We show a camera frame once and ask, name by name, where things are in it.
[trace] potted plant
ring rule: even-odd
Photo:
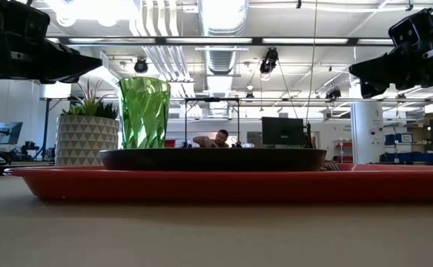
[[[96,98],[96,91],[102,81],[90,88],[90,80],[84,89],[83,97],[75,97],[78,105],[63,110],[57,119],[56,158],[57,166],[102,165],[100,150],[118,149],[119,122],[117,109],[113,104],[104,104],[104,95]]]

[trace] ceiling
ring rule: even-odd
[[[53,1],[62,0],[35,0],[33,6],[48,13],[52,24],[49,26],[48,36],[132,36],[129,30],[126,14],[122,11],[122,17],[112,27],[101,26],[95,19],[78,19],[70,27],[62,27],[56,22],[56,11],[50,4]],[[133,0],[101,0],[104,7],[106,4],[111,9],[114,3],[122,6],[132,4]],[[246,21],[246,36],[264,37],[365,37],[365,38],[388,38],[388,29],[399,20],[409,14],[417,12],[420,8],[432,7],[432,0],[412,0],[414,10],[406,12],[389,11],[394,8],[404,9],[408,6],[408,0],[325,0],[318,1],[317,19],[315,0],[303,0],[302,8],[297,9],[297,1],[273,1],[273,0],[250,0],[248,17]],[[177,27],[181,36],[200,36],[199,14],[196,0],[177,1]],[[363,9],[371,9],[371,12],[361,12]],[[380,56],[389,52],[390,47],[277,47],[280,64],[271,73],[268,81],[261,81],[259,72],[259,61],[265,54],[267,47],[247,47],[247,51],[239,52],[236,77],[233,79],[229,96],[244,97],[247,93],[247,85],[253,85],[255,97],[277,98],[287,97],[288,91],[294,97],[306,98],[311,92],[311,97],[316,93],[323,98],[328,86],[339,87],[342,96],[348,97],[349,74],[347,68],[350,64]],[[101,46],[94,47],[95,50],[103,51],[110,59],[110,69],[119,78],[134,76],[133,65],[138,57],[146,57],[140,46]],[[193,46],[184,46],[185,61],[191,78],[194,80],[194,91],[205,92],[207,89],[205,74],[205,60],[202,52],[195,51]],[[147,74],[156,74],[155,68],[150,66]],[[394,96],[396,90],[388,90],[387,96]],[[411,97],[433,96],[433,88],[419,90]]]

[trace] black plate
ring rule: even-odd
[[[289,148],[163,148],[101,151],[120,171],[318,171],[326,151]]]

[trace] man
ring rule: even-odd
[[[201,148],[229,148],[226,142],[228,139],[228,132],[226,130],[220,130],[216,133],[215,139],[210,139],[206,136],[197,136],[194,138],[194,142],[199,144]]]

